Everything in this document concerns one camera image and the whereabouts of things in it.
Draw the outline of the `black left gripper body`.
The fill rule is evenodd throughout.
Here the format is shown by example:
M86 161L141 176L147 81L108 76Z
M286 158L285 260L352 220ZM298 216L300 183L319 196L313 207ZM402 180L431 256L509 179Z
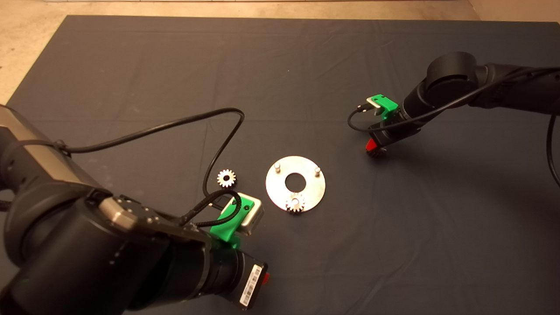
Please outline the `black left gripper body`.
M241 310L252 309L268 272L268 264L235 248L210 251L206 295L218 295Z

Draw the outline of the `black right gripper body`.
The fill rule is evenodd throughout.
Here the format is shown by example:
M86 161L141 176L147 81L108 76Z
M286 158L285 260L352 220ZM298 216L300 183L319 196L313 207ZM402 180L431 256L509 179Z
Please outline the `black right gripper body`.
M374 131L370 132L370 138L373 138L375 142L378 144L378 148L386 147L388 145L393 144L394 142L398 142L403 140L404 138L408 138L416 133L418 133L421 127L424 125L422 120L412 123L407 123L400 127L394 128L386 128L392 124L401 123L408 121L410 116L406 114L403 110L394 110L390 115L375 124L369 126L369 128L382 128L382 131Z

